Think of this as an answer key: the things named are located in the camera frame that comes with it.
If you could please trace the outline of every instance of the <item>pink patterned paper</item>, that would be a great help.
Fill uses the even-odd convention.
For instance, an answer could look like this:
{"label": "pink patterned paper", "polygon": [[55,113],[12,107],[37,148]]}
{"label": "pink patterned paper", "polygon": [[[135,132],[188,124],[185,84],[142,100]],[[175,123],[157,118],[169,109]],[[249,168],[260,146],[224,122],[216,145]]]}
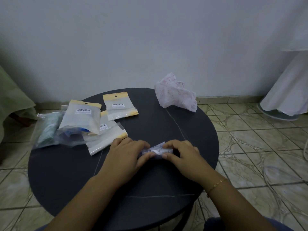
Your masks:
{"label": "pink patterned paper", "polygon": [[173,73],[167,74],[161,81],[158,81],[154,89],[158,102],[163,108],[175,105],[196,112],[196,93],[185,89],[184,83],[176,81]]}

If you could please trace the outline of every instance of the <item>white wall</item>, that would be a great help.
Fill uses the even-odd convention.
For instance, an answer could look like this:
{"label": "white wall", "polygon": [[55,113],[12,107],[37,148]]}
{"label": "white wall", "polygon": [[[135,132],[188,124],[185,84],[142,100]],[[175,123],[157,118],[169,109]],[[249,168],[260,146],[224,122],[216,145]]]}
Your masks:
{"label": "white wall", "polygon": [[0,64],[36,102],[153,88],[262,95],[307,0],[0,0]]}

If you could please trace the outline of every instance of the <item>white label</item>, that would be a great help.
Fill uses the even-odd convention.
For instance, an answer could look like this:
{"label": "white label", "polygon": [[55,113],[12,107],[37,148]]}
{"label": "white label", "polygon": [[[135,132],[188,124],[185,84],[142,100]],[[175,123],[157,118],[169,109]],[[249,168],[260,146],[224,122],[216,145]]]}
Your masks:
{"label": "white label", "polygon": [[91,110],[90,109],[77,109],[75,114],[79,114],[79,113],[91,114]]}
{"label": "white label", "polygon": [[106,124],[101,124],[101,125],[99,126],[99,130],[102,131],[102,130],[104,130],[104,129],[108,129],[108,126],[107,126]]}
{"label": "white label", "polygon": [[113,108],[118,108],[118,107],[125,107],[125,105],[124,104],[112,104],[112,107]]}

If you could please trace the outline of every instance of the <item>gold bracelet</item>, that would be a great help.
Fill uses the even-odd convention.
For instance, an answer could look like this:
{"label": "gold bracelet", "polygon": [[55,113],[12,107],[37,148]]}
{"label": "gold bracelet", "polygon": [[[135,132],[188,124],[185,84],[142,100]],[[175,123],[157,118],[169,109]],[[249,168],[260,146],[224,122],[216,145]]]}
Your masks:
{"label": "gold bracelet", "polygon": [[223,179],[223,180],[220,180],[216,185],[214,185],[213,186],[213,188],[212,189],[210,189],[209,191],[208,191],[208,193],[207,193],[207,195],[206,195],[206,197],[207,198],[209,198],[209,194],[210,194],[210,192],[216,187],[216,186],[218,186],[219,185],[219,183],[221,183],[221,182],[223,182],[223,181],[226,181],[227,179],[225,178],[225,179]]}

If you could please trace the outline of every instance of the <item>dark gray table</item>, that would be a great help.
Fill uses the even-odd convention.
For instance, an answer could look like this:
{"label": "dark gray table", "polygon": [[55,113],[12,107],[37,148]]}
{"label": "dark gray table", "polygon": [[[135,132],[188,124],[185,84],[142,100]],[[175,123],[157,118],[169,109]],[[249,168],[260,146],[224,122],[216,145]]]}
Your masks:
{"label": "dark gray table", "polygon": [[[219,144],[215,128],[205,113],[170,106],[162,108],[154,89],[129,88],[101,93],[84,101],[102,104],[103,94],[127,91],[139,115],[118,119],[133,140],[151,146],[172,139],[189,140],[213,167],[218,162]],[[62,145],[32,150],[28,174],[39,203],[53,216],[98,173],[109,147],[90,156],[86,145]],[[179,173],[171,163],[151,160],[114,195],[94,229],[146,230],[176,217],[190,207],[202,187]]]}

